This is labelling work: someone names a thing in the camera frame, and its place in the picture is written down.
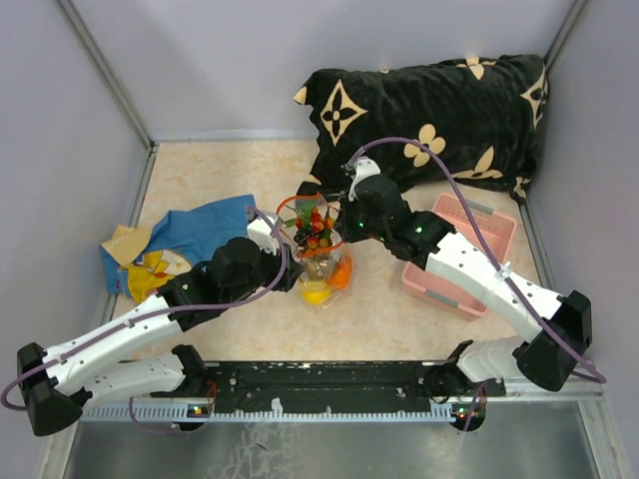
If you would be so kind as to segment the clear zip top bag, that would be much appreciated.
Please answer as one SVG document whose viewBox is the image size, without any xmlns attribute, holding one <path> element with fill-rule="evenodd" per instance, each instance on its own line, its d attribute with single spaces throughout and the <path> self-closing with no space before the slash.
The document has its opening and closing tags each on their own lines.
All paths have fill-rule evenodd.
<svg viewBox="0 0 639 479">
<path fill-rule="evenodd" d="M 330 306 L 352 276 L 352 257 L 337 230 L 338 214 L 338 203 L 320 194 L 291 196 L 277 207 L 281 233 L 303 268 L 297 291 L 315 308 Z"/>
</svg>

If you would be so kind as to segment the red cherry bunch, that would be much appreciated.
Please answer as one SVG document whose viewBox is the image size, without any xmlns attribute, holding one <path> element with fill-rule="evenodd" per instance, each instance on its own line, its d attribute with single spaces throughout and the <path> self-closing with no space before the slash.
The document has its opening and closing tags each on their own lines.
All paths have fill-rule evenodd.
<svg viewBox="0 0 639 479">
<path fill-rule="evenodd" d="M 332 247 L 334 223 L 328 209 L 322 211 L 317 206 L 295 209 L 294 216 L 285 220 L 290 238 L 302 252 Z"/>
</svg>

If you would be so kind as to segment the orange persimmon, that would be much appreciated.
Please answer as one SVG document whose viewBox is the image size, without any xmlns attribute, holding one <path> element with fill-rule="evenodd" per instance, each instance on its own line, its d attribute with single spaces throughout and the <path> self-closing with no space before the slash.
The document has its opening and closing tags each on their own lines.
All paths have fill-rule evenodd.
<svg viewBox="0 0 639 479">
<path fill-rule="evenodd" d="M 351 262 L 344 258 L 333 269 L 327 279 L 327 284 L 336 290 L 342 290 L 348 287 L 351 277 Z"/>
</svg>

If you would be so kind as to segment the yellow lemon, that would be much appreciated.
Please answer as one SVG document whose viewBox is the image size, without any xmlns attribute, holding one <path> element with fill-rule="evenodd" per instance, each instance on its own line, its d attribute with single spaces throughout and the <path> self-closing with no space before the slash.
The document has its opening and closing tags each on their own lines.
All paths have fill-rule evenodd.
<svg viewBox="0 0 639 479">
<path fill-rule="evenodd" d="M 330 286 L 323 280 L 310 280 L 300 285 L 300 295 L 310 305 L 323 305 L 331 296 Z"/>
</svg>

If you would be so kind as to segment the brown longan bunch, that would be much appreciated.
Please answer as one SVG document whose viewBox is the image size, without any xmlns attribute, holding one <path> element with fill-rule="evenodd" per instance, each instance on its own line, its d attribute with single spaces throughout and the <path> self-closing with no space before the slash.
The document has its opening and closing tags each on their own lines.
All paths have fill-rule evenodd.
<svg viewBox="0 0 639 479">
<path fill-rule="evenodd" d="M 304 275 L 308 280 L 327 280 L 337 261 L 329 254 L 305 256 L 301 261 Z"/>
</svg>

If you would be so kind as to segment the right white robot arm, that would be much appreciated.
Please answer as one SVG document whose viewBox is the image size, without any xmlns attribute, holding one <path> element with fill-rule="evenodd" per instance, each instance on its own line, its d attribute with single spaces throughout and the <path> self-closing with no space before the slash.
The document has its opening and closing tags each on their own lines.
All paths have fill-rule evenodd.
<svg viewBox="0 0 639 479">
<path fill-rule="evenodd" d="M 591 342 L 591 303 L 562 295 L 492 262 L 457 228 L 431 211 L 412 211 L 398 186 L 375 174 L 353 181 L 340 201 L 338 225 L 348 242 L 378 240 L 397 259 L 460 287 L 497 312 L 515 335 L 460 346 L 445 371 L 447 386 L 469 394 L 480 382 L 522 375 L 557 392 Z"/>
</svg>

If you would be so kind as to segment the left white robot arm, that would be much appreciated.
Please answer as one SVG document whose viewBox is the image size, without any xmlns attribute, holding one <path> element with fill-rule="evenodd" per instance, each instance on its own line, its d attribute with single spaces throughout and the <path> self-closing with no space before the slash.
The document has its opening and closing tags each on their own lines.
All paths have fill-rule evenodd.
<svg viewBox="0 0 639 479">
<path fill-rule="evenodd" d="M 62 431 L 105 403 L 201 393 L 208 372 L 194 346 L 150 359 L 131 354 L 248 303 L 256 291 L 287 292 L 302 270 L 287 244 L 268 252 L 250 239 L 231 239 L 111 323 L 57 346 L 23 346 L 19 389 L 34 435 Z"/>
</svg>

